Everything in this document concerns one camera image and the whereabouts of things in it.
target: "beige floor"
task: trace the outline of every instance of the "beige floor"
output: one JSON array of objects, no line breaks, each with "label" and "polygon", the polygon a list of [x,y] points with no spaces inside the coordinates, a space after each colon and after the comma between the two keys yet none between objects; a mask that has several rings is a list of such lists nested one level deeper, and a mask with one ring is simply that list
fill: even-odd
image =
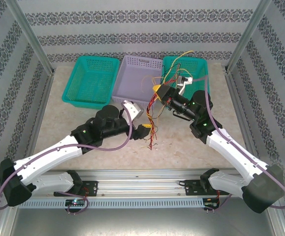
[{"label": "beige floor", "polygon": [[[58,67],[55,73],[45,115],[38,135],[35,153],[59,142],[86,120],[95,116],[97,110],[76,108],[62,102],[61,96],[70,77],[72,67]],[[244,145],[233,104],[222,68],[219,63],[209,65],[212,113],[228,133]],[[161,108],[157,103],[155,114]],[[148,123],[145,115],[135,121],[136,125]],[[158,140],[153,150],[146,148],[148,141],[130,141],[123,149],[113,152],[92,150],[58,165],[57,170],[93,169],[193,169],[232,167],[219,153],[197,140],[191,133],[189,122],[172,116],[165,110],[158,123]],[[103,141],[102,147],[112,148],[123,143],[126,135]]]}]

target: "lavender plastic basket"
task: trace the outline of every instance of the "lavender plastic basket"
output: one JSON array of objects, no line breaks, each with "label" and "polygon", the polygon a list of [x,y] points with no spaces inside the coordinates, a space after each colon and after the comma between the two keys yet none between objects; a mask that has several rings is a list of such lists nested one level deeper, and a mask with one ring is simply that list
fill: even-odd
[{"label": "lavender plastic basket", "polygon": [[152,77],[162,75],[162,64],[163,60],[160,59],[124,56],[116,78],[113,100],[129,100],[146,108],[154,94]]}]

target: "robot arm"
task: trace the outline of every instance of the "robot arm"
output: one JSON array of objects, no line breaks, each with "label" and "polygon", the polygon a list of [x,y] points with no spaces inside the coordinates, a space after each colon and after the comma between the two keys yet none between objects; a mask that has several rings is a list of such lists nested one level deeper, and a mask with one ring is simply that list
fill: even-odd
[{"label": "robot arm", "polygon": [[[205,99],[205,91],[196,91],[191,100],[181,96],[180,89],[168,85],[154,87],[155,93],[163,105],[169,110],[173,109],[173,115],[188,121],[192,121],[190,129],[193,135],[207,144],[224,158],[226,158],[242,177],[235,177],[221,172],[218,169],[210,169],[200,178],[201,186],[207,191],[212,188],[222,190],[242,198],[253,211],[263,212],[278,199],[283,197],[284,191],[262,172],[257,166],[262,167],[275,179],[283,184],[283,170],[277,165],[269,166],[246,151],[235,140],[233,140],[222,125],[215,119],[215,124],[227,140],[216,130],[209,114]],[[209,109],[213,104],[209,98]],[[254,163],[249,161],[234,145],[250,157]]]},{"label": "robot arm", "polygon": [[[129,118],[133,121],[135,118],[140,117],[143,109],[137,104],[127,101],[124,102],[124,106],[130,117],[124,110],[119,112],[116,107],[107,105],[96,113],[95,118],[89,119],[63,140],[40,153],[14,162],[11,159],[3,160],[0,164],[1,185],[13,172],[23,166],[25,167],[7,183],[3,190],[8,205],[11,207],[19,205],[36,193],[67,192],[78,195],[83,183],[75,171],[68,171],[59,175],[43,174],[67,160],[81,156],[91,150],[86,147],[61,149],[59,148],[61,146],[81,144],[99,147],[105,138],[122,133],[129,135]],[[149,132],[150,128],[143,125],[139,125],[137,129],[133,127],[130,139],[143,139]],[[26,166],[26,163],[30,160],[54,148],[58,148],[58,150],[48,153]]]}]

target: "plastic basket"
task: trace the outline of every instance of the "plastic basket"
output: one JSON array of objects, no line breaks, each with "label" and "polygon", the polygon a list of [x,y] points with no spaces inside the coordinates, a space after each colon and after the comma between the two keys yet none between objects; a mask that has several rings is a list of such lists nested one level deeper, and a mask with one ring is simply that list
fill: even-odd
[{"label": "plastic basket", "polygon": [[[168,72],[169,68],[171,67],[173,61],[177,58],[177,56],[167,56],[163,58],[163,73],[164,70]],[[180,63],[180,68],[186,69],[192,76],[193,79],[199,79],[205,75],[208,75],[208,64],[205,59],[201,58],[190,58],[190,57],[181,57],[179,58],[174,64]],[[166,77],[166,81],[168,81],[171,77],[174,76],[177,70],[177,66],[174,66],[171,72]],[[189,77],[189,74],[185,71],[180,71],[181,76]],[[193,93],[197,90],[205,90],[205,81],[198,81],[194,82],[191,85],[186,85],[185,92],[183,97],[187,99],[191,99]]]},{"label": "plastic basket", "polygon": [[118,68],[115,58],[79,57],[62,100],[75,107],[101,109],[111,99]]},{"label": "plastic basket", "polygon": [[146,108],[154,94],[152,77],[161,76],[162,62],[161,59],[124,56],[117,75],[113,100],[129,100]]}]

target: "teal plastic basket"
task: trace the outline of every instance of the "teal plastic basket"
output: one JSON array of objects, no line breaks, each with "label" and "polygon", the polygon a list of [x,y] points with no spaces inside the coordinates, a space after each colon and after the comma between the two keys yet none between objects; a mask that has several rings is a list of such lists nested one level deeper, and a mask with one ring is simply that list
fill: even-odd
[{"label": "teal plastic basket", "polygon": [[[165,70],[168,72],[169,68],[171,67],[173,61],[177,58],[177,56],[167,56],[163,58],[163,67],[162,73],[164,74]],[[180,63],[180,68],[186,69],[192,76],[193,79],[199,79],[204,77],[205,75],[208,75],[208,64],[205,59],[201,58],[191,58],[191,57],[181,57],[179,58],[174,64]],[[166,77],[166,81],[168,81],[170,78],[172,78],[177,70],[177,66],[174,66],[171,70],[171,72]],[[189,77],[189,74],[185,71],[180,71],[181,76]],[[187,99],[191,99],[194,92],[197,90],[205,90],[205,81],[198,81],[194,82],[191,85],[186,85],[185,92],[183,94],[183,97]]]},{"label": "teal plastic basket", "polygon": [[62,100],[75,107],[101,109],[111,99],[118,69],[115,58],[79,57]]}]

